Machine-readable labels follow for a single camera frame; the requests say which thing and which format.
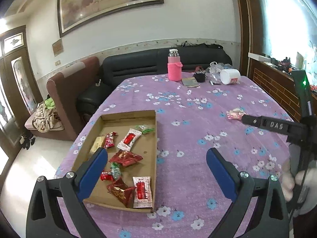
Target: table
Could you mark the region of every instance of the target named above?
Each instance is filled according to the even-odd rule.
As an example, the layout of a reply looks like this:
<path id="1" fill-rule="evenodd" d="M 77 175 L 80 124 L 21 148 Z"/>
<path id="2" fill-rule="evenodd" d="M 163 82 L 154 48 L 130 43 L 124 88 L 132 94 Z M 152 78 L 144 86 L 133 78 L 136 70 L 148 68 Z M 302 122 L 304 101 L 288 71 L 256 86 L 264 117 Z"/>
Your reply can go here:
<path id="1" fill-rule="evenodd" d="M 192 74 L 183 73 L 183 77 Z M 165 75 L 142 76 L 123 81 L 104 101 L 72 145 L 56 172 L 66 174 L 96 119 L 105 113 L 154 109 L 157 112 L 156 212 L 133 213 L 85 204 L 109 238 L 208 237 L 228 209 L 206 163 L 206 152 L 216 147 L 225 160 L 253 177 L 281 174 L 288 158 L 286 137 L 228 120 L 226 111 L 242 108 L 255 116 L 291 120 L 258 85 L 241 77 L 237 85 L 201 83 L 186 88 Z M 72 234 L 78 235 L 60 199 L 61 210 Z M 237 235 L 249 222 L 255 200 Z"/>

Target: tiled floor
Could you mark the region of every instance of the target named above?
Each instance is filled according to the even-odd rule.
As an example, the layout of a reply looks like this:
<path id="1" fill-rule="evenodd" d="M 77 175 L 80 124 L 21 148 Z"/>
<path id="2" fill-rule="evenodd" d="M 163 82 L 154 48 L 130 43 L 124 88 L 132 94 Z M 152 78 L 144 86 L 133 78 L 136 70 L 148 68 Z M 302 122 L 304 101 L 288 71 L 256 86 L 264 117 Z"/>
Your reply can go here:
<path id="1" fill-rule="evenodd" d="M 29 150 L 22 149 L 16 157 L 1 192 L 0 207 L 21 238 L 25 238 L 26 215 L 37 177 L 52 179 L 71 145 L 71 141 L 37 137 Z"/>

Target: white plastic container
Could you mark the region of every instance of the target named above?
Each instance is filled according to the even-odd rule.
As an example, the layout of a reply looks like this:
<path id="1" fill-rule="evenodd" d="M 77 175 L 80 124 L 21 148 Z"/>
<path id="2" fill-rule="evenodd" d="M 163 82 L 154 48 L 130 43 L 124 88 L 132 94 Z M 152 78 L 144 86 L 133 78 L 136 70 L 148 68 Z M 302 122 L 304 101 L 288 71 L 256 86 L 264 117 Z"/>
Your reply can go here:
<path id="1" fill-rule="evenodd" d="M 225 85 L 235 84 L 240 78 L 240 72 L 236 69 L 224 69 L 220 72 L 220 80 Z"/>

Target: white wall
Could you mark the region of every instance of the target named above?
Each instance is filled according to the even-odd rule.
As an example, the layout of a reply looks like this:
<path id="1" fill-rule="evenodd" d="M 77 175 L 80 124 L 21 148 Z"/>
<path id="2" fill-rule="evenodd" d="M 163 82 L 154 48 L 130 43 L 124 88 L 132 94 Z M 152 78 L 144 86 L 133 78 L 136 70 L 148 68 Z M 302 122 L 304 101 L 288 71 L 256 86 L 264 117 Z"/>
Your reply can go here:
<path id="1" fill-rule="evenodd" d="M 162 5 L 131 9 L 95 20 L 62 38 L 64 52 L 54 57 L 59 39 L 57 0 L 34 0 L 27 24 L 31 65 L 38 80 L 61 65 L 109 48 L 171 38 L 237 40 L 233 0 L 164 0 Z"/>

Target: cardboard box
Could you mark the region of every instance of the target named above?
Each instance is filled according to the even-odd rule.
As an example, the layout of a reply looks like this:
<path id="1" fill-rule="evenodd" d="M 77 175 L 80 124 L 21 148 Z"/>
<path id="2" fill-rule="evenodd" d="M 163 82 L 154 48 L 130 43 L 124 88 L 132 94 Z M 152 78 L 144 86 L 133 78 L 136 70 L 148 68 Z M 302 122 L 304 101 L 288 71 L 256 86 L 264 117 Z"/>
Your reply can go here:
<path id="1" fill-rule="evenodd" d="M 106 135 L 110 132 L 117 132 L 114 142 L 118 143 L 126 136 L 130 128 L 135 128 L 136 125 L 146 124 L 155 131 L 147 133 L 139 137 L 131 149 L 131 152 L 141 155 L 143 160 L 129 167 L 121 167 L 122 179 L 128 186 L 134 186 L 133 176 L 151 176 L 151 190 L 153 196 L 152 208 L 126 208 L 115 196 L 107 190 L 107 185 L 110 181 L 101 181 L 96 183 L 89 198 L 86 202 L 105 206 L 114 209 L 127 210 L 133 212 L 153 212 L 155 202 L 155 184 L 156 184 L 156 150 L 157 150 L 157 125 L 156 114 L 154 110 L 135 111 L 127 113 L 113 113 L 101 115 L 95 122 L 83 142 L 81 149 L 78 152 L 77 158 L 72 167 L 72 171 L 76 171 L 80 165 L 87 160 L 88 153 L 98 136 Z M 119 151 L 117 147 L 107 149 L 108 161 L 112 156 Z M 110 170 L 111 163 L 107 162 L 105 170 Z"/>

